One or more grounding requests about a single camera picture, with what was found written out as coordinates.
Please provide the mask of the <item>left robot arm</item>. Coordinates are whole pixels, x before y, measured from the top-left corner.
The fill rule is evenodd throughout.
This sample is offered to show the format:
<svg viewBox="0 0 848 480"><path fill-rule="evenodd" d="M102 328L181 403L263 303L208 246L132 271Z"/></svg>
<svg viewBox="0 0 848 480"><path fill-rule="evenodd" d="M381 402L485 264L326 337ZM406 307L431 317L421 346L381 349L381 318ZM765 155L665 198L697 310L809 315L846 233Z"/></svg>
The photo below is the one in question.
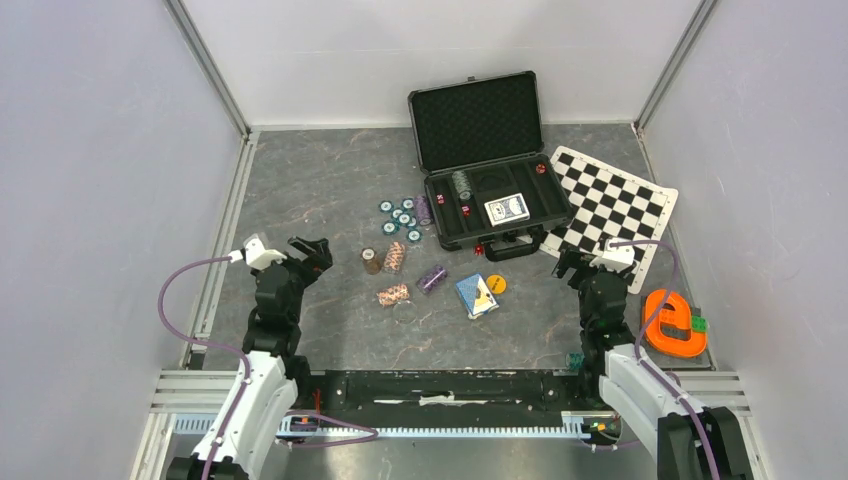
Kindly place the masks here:
<svg viewBox="0 0 848 480"><path fill-rule="evenodd" d="M254 234L243 246L204 260L247 265L255 279L255 306L239 348L222 345L240 362L233 385L212 424L187 457L171 461L168 479L257 479L284 414L314 394L308 360L299 355L300 314L305 290L333 265L326 238L293 236L292 256L268 247Z"/></svg>

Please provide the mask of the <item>purple chip stack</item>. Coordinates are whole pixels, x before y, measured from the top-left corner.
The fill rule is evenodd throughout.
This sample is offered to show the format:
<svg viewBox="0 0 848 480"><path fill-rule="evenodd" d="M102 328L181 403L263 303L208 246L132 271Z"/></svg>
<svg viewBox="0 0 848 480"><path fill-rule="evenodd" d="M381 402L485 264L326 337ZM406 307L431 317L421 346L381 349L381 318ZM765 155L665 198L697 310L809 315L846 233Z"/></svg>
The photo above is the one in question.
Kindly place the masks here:
<svg viewBox="0 0 848 480"><path fill-rule="evenodd" d="M417 281L416 287L423 295L430 295L448 276L447 270L441 265L428 269Z"/></svg>
<svg viewBox="0 0 848 480"><path fill-rule="evenodd" d="M418 224L428 226L433 223L433 214L426 195L418 195L413 199L415 216Z"/></svg>

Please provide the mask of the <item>pink chip stack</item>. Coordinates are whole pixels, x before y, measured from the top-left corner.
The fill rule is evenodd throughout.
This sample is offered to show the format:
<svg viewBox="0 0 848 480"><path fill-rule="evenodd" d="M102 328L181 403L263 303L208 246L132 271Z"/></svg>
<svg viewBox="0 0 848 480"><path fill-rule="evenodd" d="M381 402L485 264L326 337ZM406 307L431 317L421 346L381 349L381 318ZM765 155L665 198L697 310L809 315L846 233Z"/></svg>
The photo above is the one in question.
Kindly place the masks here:
<svg viewBox="0 0 848 480"><path fill-rule="evenodd" d="M396 284L376 293L378 303L382 307L391 307L399 302L410 299L410 291L406 284Z"/></svg>
<svg viewBox="0 0 848 480"><path fill-rule="evenodd" d="M392 242L383 259L382 270L390 274L398 274L405 259L406 247L400 242Z"/></svg>

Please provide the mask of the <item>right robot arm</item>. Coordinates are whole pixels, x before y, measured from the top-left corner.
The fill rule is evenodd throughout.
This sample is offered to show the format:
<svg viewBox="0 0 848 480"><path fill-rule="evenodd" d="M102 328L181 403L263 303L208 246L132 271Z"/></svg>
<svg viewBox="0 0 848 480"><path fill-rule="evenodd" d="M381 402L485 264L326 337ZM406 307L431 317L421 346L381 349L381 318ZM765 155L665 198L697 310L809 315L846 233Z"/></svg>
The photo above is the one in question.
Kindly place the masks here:
<svg viewBox="0 0 848 480"><path fill-rule="evenodd" d="M553 275L573 273L583 362L577 392L591 408L606 405L623 418L656 463L660 479L751 479L738 417L686 392L644 352L624 319L635 266L631 243L614 241L600 255L568 248Z"/></svg>

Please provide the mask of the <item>brown chip stack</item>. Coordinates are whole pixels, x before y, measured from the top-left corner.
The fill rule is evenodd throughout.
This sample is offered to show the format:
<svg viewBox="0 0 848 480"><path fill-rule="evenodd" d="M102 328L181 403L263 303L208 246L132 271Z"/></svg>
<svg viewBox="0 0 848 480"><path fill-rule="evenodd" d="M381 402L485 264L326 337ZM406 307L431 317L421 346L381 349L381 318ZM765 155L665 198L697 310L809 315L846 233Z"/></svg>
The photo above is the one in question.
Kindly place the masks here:
<svg viewBox="0 0 848 480"><path fill-rule="evenodd" d="M360 258L363 268L367 274L376 275L381 271L382 264L374 248L363 248L360 253Z"/></svg>

